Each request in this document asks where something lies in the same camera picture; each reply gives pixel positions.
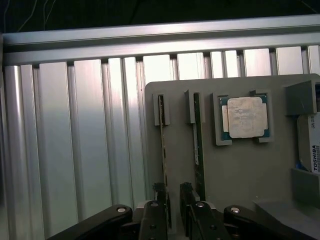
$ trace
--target metal screw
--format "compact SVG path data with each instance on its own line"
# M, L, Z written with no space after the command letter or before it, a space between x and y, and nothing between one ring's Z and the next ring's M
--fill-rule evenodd
M123 213L123 212L125 212L125 211L126 211L126 209L125 209L125 208L123 208L123 207L120 207L120 208L118 208L118 209L117 209L117 211L118 211L119 213Z
M199 207L199 208L203 208L205 205L203 202L197 202L196 205Z
M237 208L237 207L232 207L230 210L231 210L231 212L233 212L233 213L235 213L235 214L240 213L240 209Z

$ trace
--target dark ceiling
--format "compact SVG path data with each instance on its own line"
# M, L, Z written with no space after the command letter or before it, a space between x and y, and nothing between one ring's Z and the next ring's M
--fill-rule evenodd
M46 1L45 18L54 3L47 18L46 30L320 12L319 0L1 0L2 16L8 1L6 32L17 32L19 29L20 32L44 30L43 8ZM32 17L23 25L32 12ZM4 32L3 20L1 17L0 32Z

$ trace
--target cable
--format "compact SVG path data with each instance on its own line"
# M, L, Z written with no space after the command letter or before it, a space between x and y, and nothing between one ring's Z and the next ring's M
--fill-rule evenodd
M314 8L312 8L309 4L307 4L305 1L303 1L303 0L298 0L298 1L300 1L303 5L305 5L307 8L309 8L312 12L314 12L315 14L317 14L318 12L314 9Z
M9 5L10 5L10 0L8 0L7 4L6 4L6 7L5 7L5 10L4 10L4 13L3 13L3 32L5 33L6 32L6 28L7 28L7 24L6 24L6 14L7 14L7 11L9 9Z
M44 22L44 28L46 28L46 24L47 24L47 22L48 22L48 19L49 19L49 16L50 16L51 12L52 12L52 9L54 9L55 3L56 3L56 0L53 1L52 5L51 5L51 9L50 9L50 11L49 11L49 13L48 13L48 16L46 16L46 19L45 19L45 22Z
M24 21L24 23L21 25L21 27L19 27L18 31L16 31L17 33L21 31L21 29L26 25L26 23L27 23L27 22L32 18L32 16L34 15L35 9L36 9L36 6L37 6L37 2L38 2L38 0L35 0L35 1L34 1L33 9L32 9L32 12L31 12L30 16Z
M49 2L49 0L46 0L44 5L43 5L43 9L42 9L42 14L43 14L43 30L46 30L46 6L47 3Z
M137 11L138 11L138 9L139 9L139 7L140 7L140 4L141 4L143 1L144 1L144 0L136 0L135 6L134 6L133 11L132 11L132 15L131 15L131 17L130 17L130 19L129 19L129 23L128 23L129 25L131 25L132 22L134 21L135 16L136 16L136 14L137 14Z

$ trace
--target white sticker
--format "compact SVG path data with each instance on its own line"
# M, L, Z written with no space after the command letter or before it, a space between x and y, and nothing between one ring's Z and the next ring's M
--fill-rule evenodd
M320 175L320 113L308 116L311 171Z
M231 138L253 138L265 134L267 105L261 97L230 98L227 102Z

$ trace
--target gray panel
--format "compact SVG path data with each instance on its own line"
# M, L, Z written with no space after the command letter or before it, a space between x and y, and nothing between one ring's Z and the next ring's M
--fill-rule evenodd
M202 52L178 54L177 63L180 80L205 78L205 61Z
M154 126L152 98L153 93L157 92L163 92L170 98L170 125L163 129L168 164L168 189L170 192L178 193L180 183L194 181L193 137L191 126L185 124L185 90L197 89L204 94L205 112L208 113L205 115L205 123L202 124L207 201L212 202L221 211L231 204L253 208L252 200L261 198L291 198L289 169L293 168L298 160L294 136L296 125L292 119L284 115L286 96L282 86L319 78L314 74L197 79L148 84L145 88L145 101L150 182L162 178L161 144L159 129ZM232 145L217 146L213 116L210 114L210 94L227 93L230 97L241 97L248 96L252 88L267 89L272 94L274 141L256 143L254 139L234 139ZM172 206L178 205L175 202L177 198L172 198Z
M109 89L106 94L109 95L110 102L111 155L113 156L113 158L110 158L109 164L113 175L111 177L112 191L115 194L112 196L114 198L112 199L112 204L123 204L132 207L133 196L121 59L109 59L108 67Z
M244 50L244 61L247 77L271 75L269 49Z
M239 70L238 70L238 59L237 59L237 51L225 51L225 69L226 69L226 77L228 78L235 78L239 77Z
M279 75L304 73L300 46L277 48L276 56Z
M34 74L31 65L21 66L21 78L29 178L30 222L32 225L32 238L41 240L45 238L45 232L40 185Z
M40 64L38 146L45 237L78 222L67 64Z
M110 207L111 187L100 60L74 62L76 138L74 159L79 221Z
M146 200L136 58L125 58L123 68L126 92L126 116L129 138L133 206L136 208L138 203Z
M14 219L14 226L11 227L15 229L13 239L31 240L30 192L20 67L7 67L5 69L5 82L8 134L10 136L11 177L13 183L13 189L8 189L8 191L13 191L14 202L14 212L11 216Z
M223 53L221 51L211 52L212 76L214 79L220 79L225 76Z
M258 200L255 204L258 214L271 219L275 218L289 228L320 240L320 209L294 201Z
M319 46L309 46L309 67L311 74L320 75L320 48Z
M320 33L283 35L257 35L196 40L172 40L159 42L128 43L103 46L73 47L63 49L18 51L4 54L4 64L59 62L66 60L145 56L183 52L205 52L229 49L268 48L272 46L309 46L320 43Z

